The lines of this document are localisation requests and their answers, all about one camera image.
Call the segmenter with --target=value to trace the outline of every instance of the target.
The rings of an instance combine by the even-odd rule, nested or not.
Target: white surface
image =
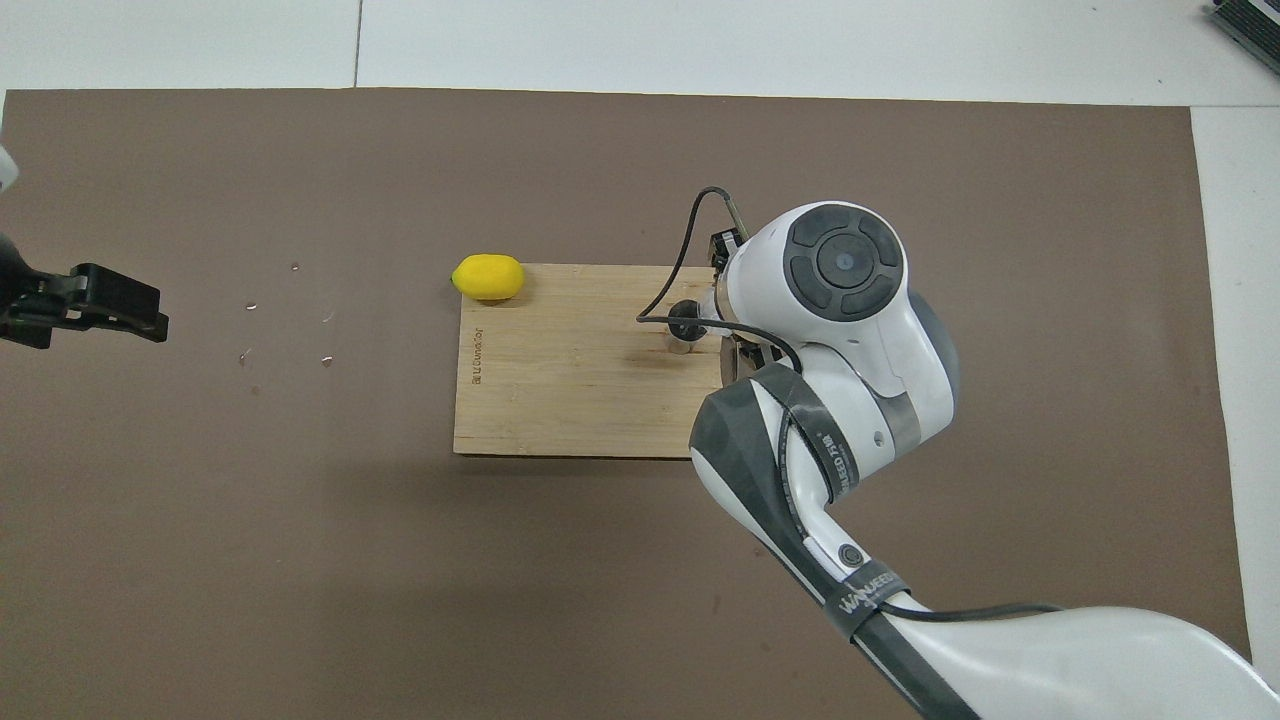
[[[1280,720],[1280,700],[1240,656],[1157,612],[890,623],[987,720]]]
[[[1280,108],[1192,110],[1254,662],[1280,685]]]
[[[0,87],[344,87],[360,0],[3,0]]]
[[[1275,105],[1208,0],[366,0],[361,86]]]
[[[360,0],[0,0],[0,88],[340,87],[361,28],[362,86],[1270,106],[1193,119],[1249,638],[1280,685],[1280,77],[1207,4],[365,0],[361,24]]]

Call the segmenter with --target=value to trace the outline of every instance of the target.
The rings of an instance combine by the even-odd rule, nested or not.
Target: yellow lemon
[[[470,255],[453,270],[453,286],[472,300],[507,300],[525,284],[525,269],[511,255]]]

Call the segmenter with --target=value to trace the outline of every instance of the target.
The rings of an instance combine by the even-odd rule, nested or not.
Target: cable
[[[662,290],[658,291],[658,295],[654,296],[653,301],[649,302],[649,305],[645,306],[645,309],[641,310],[639,315],[636,315],[636,322],[668,323],[675,325],[700,325],[707,328],[723,328],[727,331],[739,331],[754,334],[781,348],[782,352],[785,352],[787,357],[791,360],[791,369],[799,373],[804,369],[804,366],[800,364],[800,355],[795,351],[794,347],[791,347],[791,343],[768,331],[753,325],[745,325],[742,323],[730,323],[727,320],[712,320],[708,318],[671,318],[667,315],[649,314],[653,311],[654,307],[658,306],[659,302],[662,302],[662,299],[667,296],[668,291],[671,291],[671,286],[675,284],[676,274],[680,273],[680,268],[682,268],[685,264],[685,255],[689,252],[689,242],[694,237],[694,224],[698,222],[698,209],[701,206],[703,199],[713,192],[716,195],[719,195],[721,199],[724,200],[724,206],[728,209],[730,217],[733,218],[733,227],[737,229],[739,234],[741,234],[744,238],[748,237],[746,227],[742,224],[742,218],[737,214],[737,206],[733,204],[733,199],[730,197],[728,191],[716,186],[704,187],[701,192],[698,193],[698,197],[694,199],[692,208],[689,209],[689,224],[685,227],[685,240],[680,243],[680,254],[676,255],[676,263],[671,266],[671,274],[667,275],[667,282],[663,283]]]
[[[924,623],[964,623],[966,620],[995,620],[1010,615],[1030,615],[1041,612],[1061,612],[1066,610],[1047,602],[1015,602],[1011,605],[997,605],[995,607],[979,607],[975,610],[908,610],[896,605],[881,605],[881,610],[904,620],[920,620]]]

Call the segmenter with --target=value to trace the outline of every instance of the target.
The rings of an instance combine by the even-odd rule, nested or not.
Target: bamboo board
[[[526,264],[516,297],[463,297],[453,451],[689,457],[694,416],[721,386],[719,342],[677,355],[664,324],[635,322],[669,272]],[[710,282],[710,268],[685,268],[655,313]]]

